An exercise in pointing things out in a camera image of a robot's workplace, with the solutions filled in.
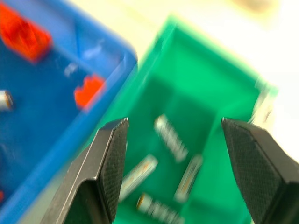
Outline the small red plastic block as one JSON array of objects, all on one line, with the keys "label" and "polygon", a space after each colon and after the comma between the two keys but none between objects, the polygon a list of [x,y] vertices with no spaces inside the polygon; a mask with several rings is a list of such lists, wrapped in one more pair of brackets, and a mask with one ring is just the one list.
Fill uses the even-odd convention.
[{"label": "small red plastic block", "polygon": [[75,88],[73,92],[77,108],[89,109],[94,101],[105,89],[105,79],[97,74],[88,75],[84,78],[83,84]]}]

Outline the green plastic bin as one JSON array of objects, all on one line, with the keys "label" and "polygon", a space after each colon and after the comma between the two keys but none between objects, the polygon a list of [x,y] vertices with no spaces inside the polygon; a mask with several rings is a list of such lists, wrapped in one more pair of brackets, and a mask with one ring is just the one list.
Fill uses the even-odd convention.
[{"label": "green plastic bin", "polygon": [[[97,126],[128,117],[125,173],[151,154],[156,170],[118,206],[113,224],[159,224],[136,208],[142,193],[185,224],[251,224],[235,182],[221,119],[249,121],[261,93],[258,75],[176,17],[169,17]],[[189,153],[182,162],[154,129],[165,114]],[[191,158],[203,162],[187,201],[174,199]]]}]

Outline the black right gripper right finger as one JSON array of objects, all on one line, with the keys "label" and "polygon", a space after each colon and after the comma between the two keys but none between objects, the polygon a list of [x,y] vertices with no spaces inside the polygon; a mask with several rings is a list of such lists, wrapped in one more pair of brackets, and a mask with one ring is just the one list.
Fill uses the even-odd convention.
[{"label": "black right gripper right finger", "polygon": [[299,164],[265,130],[223,118],[234,177],[255,224],[299,224]]}]

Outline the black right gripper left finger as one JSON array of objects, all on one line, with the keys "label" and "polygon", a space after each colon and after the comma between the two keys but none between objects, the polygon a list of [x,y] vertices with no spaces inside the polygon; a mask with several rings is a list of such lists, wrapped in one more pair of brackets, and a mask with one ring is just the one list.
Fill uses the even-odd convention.
[{"label": "black right gripper left finger", "polygon": [[71,163],[40,224],[112,224],[127,149],[128,118],[106,123]]}]

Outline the blue plastic bin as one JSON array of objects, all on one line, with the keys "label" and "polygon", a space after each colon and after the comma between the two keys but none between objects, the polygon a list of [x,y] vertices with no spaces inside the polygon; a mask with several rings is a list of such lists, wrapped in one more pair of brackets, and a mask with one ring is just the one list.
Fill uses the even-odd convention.
[{"label": "blue plastic bin", "polygon": [[[13,98],[0,111],[0,223],[15,222],[83,145],[137,65],[134,50],[65,0],[0,0],[50,33],[52,47],[36,63],[0,39],[0,90]],[[87,110],[73,92],[86,76],[105,79]]]}]

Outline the white AA battery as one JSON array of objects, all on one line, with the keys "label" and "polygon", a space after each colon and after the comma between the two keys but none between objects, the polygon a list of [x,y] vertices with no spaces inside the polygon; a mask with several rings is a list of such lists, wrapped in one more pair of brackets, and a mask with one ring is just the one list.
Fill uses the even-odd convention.
[{"label": "white AA battery", "polygon": [[147,155],[137,164],[122,180],[118,202],[122,202],[128,197],[158,165],[158,160],[151,154]]},{"label": "white AA battery", "polygon": [[11,93],[8,90],[0,90],[0,111],[13,110],[14,102]]},{"label": "white AA battery", "polygon": [[203,159],[200,154],[196,154],[191,158],[174,195],[177,202],[184,203],[187,201],[202,162]]},{"label": "white AA battery", "polygon": [[182,162],[189,151],[165,114],[155,119],[154,129],[169,148],[176,162]]},{"label": "white AA battery", "polygon": [[185,219],[178,212],[145,193],[139,197],[136,208],[163,224],[185,224]]}]

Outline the large red plastic block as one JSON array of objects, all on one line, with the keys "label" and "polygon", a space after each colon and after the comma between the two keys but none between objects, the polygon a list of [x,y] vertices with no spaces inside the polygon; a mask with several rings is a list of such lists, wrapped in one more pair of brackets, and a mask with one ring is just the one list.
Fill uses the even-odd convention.
[{"label": "large red plastic block", "polygon": [[36,63],[52,47],[49,32],[0,1],[0,39],[7,48]]}]

